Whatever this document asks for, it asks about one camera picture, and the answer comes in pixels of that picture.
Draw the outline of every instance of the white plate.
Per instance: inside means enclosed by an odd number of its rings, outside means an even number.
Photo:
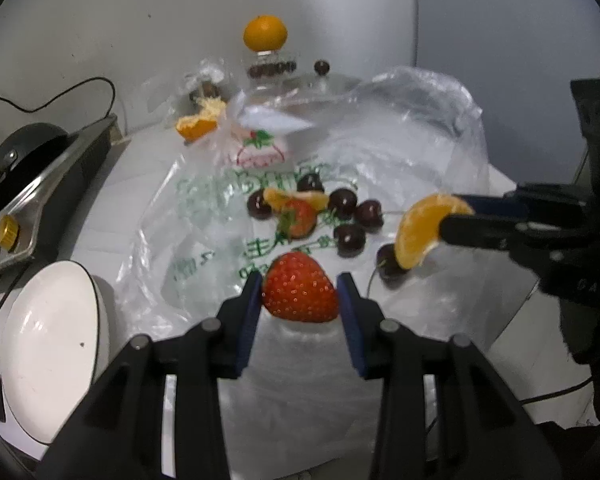
[[[13,303],[2,332],[4,396],[22,429],[49,444],[109,361],[100,291],[76,262],[40,270]]]

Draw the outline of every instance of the yellow knob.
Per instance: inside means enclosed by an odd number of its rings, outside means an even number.
[[[16,244],[20,226],[13,216],[5,215],[0,219],[0,247],[11,251]]]

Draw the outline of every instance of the orange slice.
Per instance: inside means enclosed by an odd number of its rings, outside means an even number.
[[[294,198],[299,198],[308,202],[316,212],[320,212],[327,209],[329,204],[329,195],[321,193],[320,191],[296,191],[292,193]]]
[[[433,194],[416,202],[402,216],[395,237],[395,259],[403,269],[413,269],[440,241],[440,222],[451,214],[472,215],[467,202],[454,195]]]
[[[329,203],[329,196],[320,191],[282,191],[277,187],[266,187],[262,192],[262,197],[276,213],[279,213],[282,207],[292,198],[308,202],[316,212],[327,209]]]
[[[176,130],[189,142],[199,139],[218,127],[217,121],[199,119],[197,116],[185,116],[178,119]]]

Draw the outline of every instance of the red strawberry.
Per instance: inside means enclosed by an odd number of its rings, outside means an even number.
[[[278,231],[287,238],[306,238],[315,228],[318,215],[304,200],[292,198],[280,210]]]
[[[301,252],[286,253],[271,265],[262,285],[262,303],[276,317],[322,323],[338,317],[338,297],[322,267]]]

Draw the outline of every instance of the clear plastic bag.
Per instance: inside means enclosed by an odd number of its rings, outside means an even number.
[[[248,196],[260,187],[294,190],[314,171],[327,193],[349,187],[385,211],[405,211],[438,190],[487,193],[480,113],[455,79],[402,67],[339,96],[241,94],[218,131],[178,158],[148,207],[120,270],[119,325],[127,335],[179,335],[240,293],[250,270],[266,272],[289,250],[310,253],[333,281],[352,272],[364,294],[376,251],[394,241],[400,215],[385,215],[363,253],[343,259],[331,216],[320,215],[308,240],[288,244],[275,235],[274,220],[248,216]],[[290,133],[289,124],[301,131]],[[240,167],[230,154],[248,136],[236,131],[258,128],[269,144],[283,141],[286,156]],[[501,254],[441,245],[397,290],[373,281],[370,297],[419,334],[463,332],[487,349],[528,292],[528,283],[511,280],[503,292],[502,273],[511,267]],[[430,381],[426,389],[432,394]],[[369,448],[381,384],[357,377],[339,319],[288,322],[263,309],[249,367],[219,393],[234,477],[264,480]],[[428,408],[431,416],[432,401]]]
[[[203,84],[207,82],[213,84],[213,91],[217,94],[203,95]],[[163,119],[165,127],[174,126],[181,117],[198,113],[197,98],[220,97],[227,102],[240,89],[235,75],[222,59],[203,59],[195,70],[182,74],[172,85],[171,94],[166,101],[167,109]],[[164,94],[164,87],[158,87],[148,95],[149,111],[160,106],[164,99],[160,94]]]

